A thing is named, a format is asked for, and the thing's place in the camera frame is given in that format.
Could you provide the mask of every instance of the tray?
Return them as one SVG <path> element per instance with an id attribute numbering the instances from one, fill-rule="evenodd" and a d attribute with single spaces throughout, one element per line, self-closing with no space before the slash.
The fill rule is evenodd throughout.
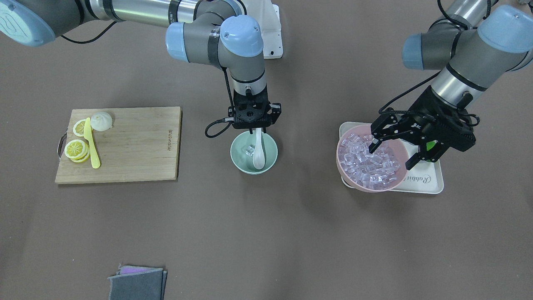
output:
<path id="1" fill-rule="evenodd" d="M 361 122 L 344 122 L 339 127 L 338 133 L 339 138 L 350 128 L 353 128 L 357 125 L 362 125 L 367 123 Z M 410 143 L 403 141 L 407 149 L 409 156 L 415 154 L 418 151 L 418 147 L 411 145 Z M 345 186 L 349 188 L 354 188 L 349 186 L 343 178 L 341 178 Z M 392 189 L 393 192 L 407 192 L 407 193 L 422 193 L 422 194 L 438 194 L 444 189 L 444 179 L 442 177 L 442 170 L 440 167 L 440 161 L 434 163 L 431 162 L 420 162 L 414 168 L 407 171 L 407 175 L 403 182 Z"/>

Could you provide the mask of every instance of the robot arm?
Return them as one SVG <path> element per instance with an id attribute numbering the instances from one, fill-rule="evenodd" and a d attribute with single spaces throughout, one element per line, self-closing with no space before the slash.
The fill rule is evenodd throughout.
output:
<path id="1" fill-rule="evenodd" d="M 223 120 L 236 129 L 266 128 L 281 113 L 268 101 L 259 24 L 242 15 L 236 0 L 0 0 L 0 30 L 28 46 L 92 20 L 168 27 L 173 58 L 228 69 L 234 101 Z"/>
<path id="2" fill-rule="evenodd" d="M 427 34 L 408 39 L 406 66 L 442 71 L 408 111 L 380 109 L 381 116 L 371 125 L 370 152 L 389 139 L 417 145 L 418 152 L 406 162 L 410 170 L 420 160 L 437 161 L 450 147 L 466 151 L 475 144 L 477 123 L 466 108 L 504 72 L 531 62 L 533 49 L 533 18 L 511 6 L 499 7 L 479 28 L 472 27 L 483 16 L 483 3 L 486 10 L 482 0 L 458 0 L 450 7 L 450 16 L 461 20 L 463 28 L 438 20 Z M 409 50 L 416 48 L 414 44 L 416 55 Z"/>

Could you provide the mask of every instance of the white spoon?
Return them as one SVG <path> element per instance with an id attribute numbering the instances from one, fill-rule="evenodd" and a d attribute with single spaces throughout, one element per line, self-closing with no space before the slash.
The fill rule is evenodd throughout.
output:
<path id="1" fill-rule="evenodd" d="M 261 128 L 255 129 L 255 152 L 254 152 L 254 167 L 261 170 L 265 167 L 265 154 L 263 152 L 263 140 L 261 139 L 263 130 Z"/>

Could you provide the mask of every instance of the green bowl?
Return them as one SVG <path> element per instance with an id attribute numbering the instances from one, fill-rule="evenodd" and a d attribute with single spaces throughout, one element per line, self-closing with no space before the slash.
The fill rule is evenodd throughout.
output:
<path id="1" fill-rule="evenodd" d="M 243 151 L 243 148 L 248 145 L 255 145 L 255 135 L 251 135 L 248 131 L 239 134 L 231 143 L 231 160 L 239 170 L 246 174 L 257 175 L 265 173 L 272 168 L 276 162 L 276 159 L 278 159 L 278 145 L 276 145 L 276 142 L 270 135 L 263 133 L 265 166 L 261 170 L 257 170 L 254 167 L 252 157 L 246 155 L 246 153 Z"/>

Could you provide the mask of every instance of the gray cloth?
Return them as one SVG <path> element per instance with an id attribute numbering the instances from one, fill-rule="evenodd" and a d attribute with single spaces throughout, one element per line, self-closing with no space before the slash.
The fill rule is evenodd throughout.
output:
<path id="1" fill-rule="evenodd" d="M 167 272 L 162 268 L 136 267 L 135 273 L 121 273 L 121 267 L 111 281 L 109 300 L 163 300 Z"/>

